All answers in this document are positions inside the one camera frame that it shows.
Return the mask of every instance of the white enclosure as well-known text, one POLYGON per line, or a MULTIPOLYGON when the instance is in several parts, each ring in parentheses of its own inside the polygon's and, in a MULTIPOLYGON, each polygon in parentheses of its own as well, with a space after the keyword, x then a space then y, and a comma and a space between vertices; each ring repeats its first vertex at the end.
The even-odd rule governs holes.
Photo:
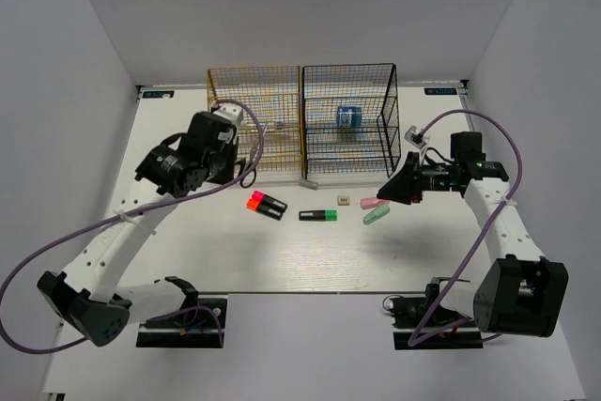
POLYGON ((470 78, 511 0, 90 0, 138 85, 230 66, 394 62, 470 78))

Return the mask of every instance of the robotic arm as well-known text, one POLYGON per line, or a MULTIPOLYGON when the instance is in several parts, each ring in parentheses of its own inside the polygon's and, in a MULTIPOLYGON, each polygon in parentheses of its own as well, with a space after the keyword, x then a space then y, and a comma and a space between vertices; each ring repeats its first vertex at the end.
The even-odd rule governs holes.
MULTIPOLYGON (((194 115, 186 133, 153 148, 136 169, 121 211, 186 196, 205 181, 234 177, 242 110, 222 105, 194 115), (177 149, 169 147, 177 139, 177 149)), ((100 231, 60 273, 46 271, 38 288, 54 311, 98 347, 111 343, 130 323, 195 305, 198 292, 166 277, 153 284, 118 285, 125 269, 177 204, 146 211, 100 231)))
MULTIPOLYGON (((451 158, 421 164, 420 154, 410 152, 378 198, 410 205, 421 202, 424 191, 459 192, 484 227, 509 191, 509 177, 502 164, 486 160, 479 132, 452 134, 451 158)), ((481 281, 457 281, 440 306, 473 318, 481 332, 549 337, 567 286, 565 266, 545 258, 512 204, 492 223, 485 243, 492 265, 488 274, 481 281)), ((424 309, 446 284, 444 279, 428 284, 424 309)))

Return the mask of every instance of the white table surface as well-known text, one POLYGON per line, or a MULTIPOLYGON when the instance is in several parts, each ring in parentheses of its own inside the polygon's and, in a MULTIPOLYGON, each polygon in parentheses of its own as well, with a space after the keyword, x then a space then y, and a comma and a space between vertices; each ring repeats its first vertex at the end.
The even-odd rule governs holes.
MULTIPOLYGON (((422 93, 400 89, 402 132, 458 107, 457 98, 422 93)), ((111 208, 146 153, 186 130, 191 114, 205 106, 204 90, 141 100, 111 208)), ((465 117, 449 117, 433 130, 432 143, 447 153, 449 134, 466 128, 465 117)), ((313 293, 422 291, 431 277, 450 275, 470 247, 478 226, 457 193, 428 193, 419 206, 392 205, 388 216, 363 226, 359 199, 381 182, 368 178, 355 183, 362 188, 317 192, 269 182, 261 190, 289 205, 279 223, 247 210, 249 191, 241 189, 180 206, 123 283, 175 274, 202 291, 238 293, 229 295, 224 349, 138 349, 131 325, 107 347, 86 343, 53 356, 44 391, 66 393, 67 401, 583 398, 559 326, 549 339, 503 337, 482 350, 394 351, 383 295, 313 293), (351 196, 350 207, 335 206, 339 193, 351 196), (339 221, 300 223, 297 211, 306 208, 337 208, 339 221), (239 294, 256 291, 312 294, 239 294)), ((466 276, 488 267, 482 249, 466 276)), ((67 325, 59 342, 78 337, 67 325)))
MULTIPOLYGON (((148 151, 165 136, 186 131, 192 115, 207 108, 206 94, 181 89, 171 99, 140 100, 110 210, 120 205, 148 151)), ((458 97, 427 97, 421 88, 400 88, 401 133, 459 106, 458 97)), ((447 117, 433 130, 431 143, 448 154, 450 133, 467 127, 464 116, 447 117)), ((408 149, 403 143, 401 163, 408 149)), ((232 188, 185 203, 159 226, 123 283, 176 275, 206 292, 422 291, 433 276, 452 274, 479 232, 458 193, 427 193, 421 205, 410 207, 391 204, 388 216, 364 226, 367 212, 359 201, 376 194, 384 175, 331 177, 330 186, 344 188, 318 191, 299 187, 297 176, 285 175, 284 181, 275 176, 259 173, 257 188, 287 202, 280 222, 245 207, 251 190, 232 188), (336 206, 338 194, 349 194, 351 206, 336 206), (298 221, 299 210, 328 208, 338 210, 336 223, 298 221)), ((488 267, 483 248, 466 276, 488 267)))

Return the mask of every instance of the beige eraser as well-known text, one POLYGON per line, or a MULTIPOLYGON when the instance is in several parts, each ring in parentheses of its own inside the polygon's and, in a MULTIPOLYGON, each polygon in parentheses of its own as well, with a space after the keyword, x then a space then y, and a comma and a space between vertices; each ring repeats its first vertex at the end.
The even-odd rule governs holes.
POLYGON ((338 205, 339 206, 350 206, 350 196, 346 196, 341 194, 338 196, 338 205))

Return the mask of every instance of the purple cable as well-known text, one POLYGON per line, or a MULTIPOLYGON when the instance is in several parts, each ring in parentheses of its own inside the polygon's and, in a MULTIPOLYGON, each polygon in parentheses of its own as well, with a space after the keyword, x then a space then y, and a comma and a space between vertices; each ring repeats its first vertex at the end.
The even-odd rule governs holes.
MULTIPOLYGON (((461 110, 461 109, 449 110, 448 112, 444 112, 443 114, 438 115, 434 119, 432 119, 432 121, 430 121, 430 123, 422 129, 422 131, 420 132, 420 135, 424 136, 425 133, 434 124, 436 124, 437 122, 439 122, 444 117, 446 117, 448 115, 453 115, 455 113, 474 115, 474 116, 479 116, 482 119, 485 119, 486 121, 490 122, 493 126, 495 126, 497 129, 499 129, 499 131, 505 136, 505 138, 509 142, 512 150, 516 154, 516 160, 517 160, 516 183, 514 183, 514 185, 509 189, 509 191, 505 195, 505 199, 510 199, 514 195, 514 193, 516 192, 517 187, 519 187, 519 184, 521 183, 521 180, 522 180, 522 166, 523 166, 523 164, 522 164, 522 156, 519 153, 519 149, 517 148, 516 142, 509 135, 509 132, 501 124, 499 124, 497 121, 495 121, 492 117, 490 117, 488 115, 485 115, 484 113, 474 112, 472 110, 461 110)), ((428 308, 428 310, 426 311, 424 317, 422 318, 422 320, 420 321, 420 323, 417 325, 417 328, 415 328, 415 331, 410 336, 410 338, 408 340, 408 345, 410 347, 415 347, 415 346, 419 345, 421 342, 423 342, 424 340, 427 340, 428 338, 431 338, 431 337, 433 337, 435 335, 438 335, 439 333, 445 332, 445 331, 447 331, 449 329, 452 329, 452 328, 454 328, 456 326, 460 326, 462 324, 465 324, 465 323, 471 321, 470 318, 461 318, 461 319, 458 319, 457 321, 454 321, 451 324, 448 324, 446 326, 442 326, 441 328, 438 328, 435 331, 431 331, 431 332, 425 333, 424 335, 420 335, 420 333, 424 329, 424 327, 427 324, 427 322, 430 320, 430 318, 432 317, 432 315, 434 315, 434 312, 436 311, 436 309, 439 307, 440 302, 444 299, 444 297, 447 295, 447 293, 449 293, 449 291, 451 290, 451 287, 455 284, 455 282, 457 282, 457 279, 459 279, 459 277, 461 276, 461 273, 463 272, 463 270, 468 266, 468 264, 470 263, 470 260, 474 256, 474 254, 476 254, 476 251, 478 250, 478 247, 482 244, 482 242, 485 239, 485 236, 486 236, 486 233, 488 232, 488 229, 490 229, 490 226, 497 219, 497 217, 499 216, 499 214, 501 213, 501 211, 503 210, 503 208, 506 205, 507 205, 506 201, 504 201, 504 200, 501 201, 499 203, 499 205, 497 206, 497 208, 495 208, 493 210, 493 212, 490 214, 490 216, 488 217, 488 219, 485 222, 485 225, 482 227, 482 230, 480 231, 480 234, 478 235, 478 238, 471 245, 471 248, 468 251, 468 254, 465 256, 465 258, 463 259, 463 261, 461 262, 461 264, 459 265, 459 267, 457 268, 457 270, 455 271, 455 273, 453 274, 453 276, 451 277, 451 279, 449 279, 448 284, 440 291, 440 293, 437 296, 437 298, 434 300, 434 302, 432 303, 432 305, 430 305, 430 308, 428 308)))
MULTIPOLYGON (((206 190, 205 192, 192 194, 192 195, 189 195, 186 197, 180 197, 179 199, 171 199, 168 201, 161 201, 161 202, 157 202, 154 204, 146 204, 141 207, 133 208, 129 211, 126 211, 125 215, 134 218, 134 217, 139 216, 140 214, 144 213, 145 211, 151 211, 151 210, 156 210, 157 208, 173 206, 175 204, 181 204, 182 202, 188 202, 188 201, 192 201, 193 199, 198 199, 200 197, 205 197, 205 196, 209 196, 211 194, 218 193, 222 190, 225 190, 226 188, 231 187, 232 185, 236 185, 237 183, 239 183, 241 180, 244 180, 244 178, 246 176, 248 176, 249 174, 251 174, 254 171, 254 169, 258 166, 259 161, 261 160, 261 157, 263 156, 263 145, 265 143, 264 139, 263 139, 263 133, 261 133, 261 125, 259 124, 258 118, 256 117, 256 115, 253 113, 253 111, 250 108, 248 108, 245 104, 243 104, 242 102, 240 102, 238 100, 216 100, 215 103, 233 103, 235 105, 238 105, 246 113, 248 113, 248 115, 253 120, 254 124, 256 125, 258 139, 259 139, 259 147, 258 147, 258 150, 256 151, 256 157, 253 161, 253 164, 251 164, 248 167, 248 169, 246 171, 242 172, 238 177, 233 178, 229 182, 225 182, 225 184, 223 184, 219 187, 211 188, 210 190, 206 190)), ((104 227, 105 225, 117 224, 117 223, 120 223, 121 221, 122 221, 121 216, 119 216, 119 215, 115 215, 110 218, 106 218, 104 220, 98 221, 97 223, 83 227, 79 230, 76 230, 75 232, 71 232, 70 234, 66 235, 65 237, 56 239, 55 241, 48 243, 45 246, 42 246, 37 251, 35 251, 31 255, 29 255, 28 257, 26 257, 19 265, 17 265, 14 268, 14 270, 12 270, 8 274, 5 281, 2 283, 2 285, 0 285, 0 305, 2 304, 2 300, 4 299, 4 296, 7 293, 8 286, 10 285, 12 280, 19 273, 19 271, 21 271, 23 269, 23 267, 25 267, 25 265, 27 265, 33 259, 35 259, 36 257, 39 257, 40 255, 46 253, 47 251, 50 251, 51 249, 58 246, 59 244, 63 244, 67 241, 75 239, 83 234, 86 234, 87 232, 98 229, 99 227, 104 227)), ((186 311, 187 311, 186 309, 183 309, 179 312, 174 312, 174 313, 168 314, 164 317, 176 316, 181 313, 185 313, 186 311)), ((222 346, 223 346, 223 338, 221 336, 221 325, 219 324, 219 320, 217 319, 217 317, 215 317, 215 321, 217 323, 217 329, 220 331, 220 343, 222 343, 222 346)), ((25 347, 25 346, 15 342, 10 337, 10 335, 8 335, 7 330, 4 328, 4 324, 2 323, 1 318, 0 318, 0 337, 2 337, 4 339, 4 341, 7 342, 7 344, 10 347, 13 347, 13 348, 17 349, 18 351, 21 351, 25 354, 36 354, 36 355, 52 354, 54 352, 63 351, 65 349, 69 349, 70 347, 79 345, 80 343, 83 343, 87 340, 86 338, 80 338, 78 340, 67 343, 65 345, 61 345, 60 347, 49 347, 46 349, 35 349, 32 347, 25 347)))
POLYGON ((215 312, 213 312, 208 307, 205 307, 204 305, 195 305, 193 307, 186 307, 185 309, 178 310, 177 312, 173 312, 171 314, 155 316, 154 318, 151 318, 150 320, 160 321, 162 319, 171 318, 172 316, 183 315, 183 314, 187 314, 188 312, 192 312, 192 311, 197 312, 199 310, 207 312, 208 314, 210 314, 213 317, 213 321, 215 321, 215 326, 217 326, 217 336, 219 337, 219 346, 223 347, 223 331, 222 331, 222 325, 219 322, 219 318, 215 315, 215 312))

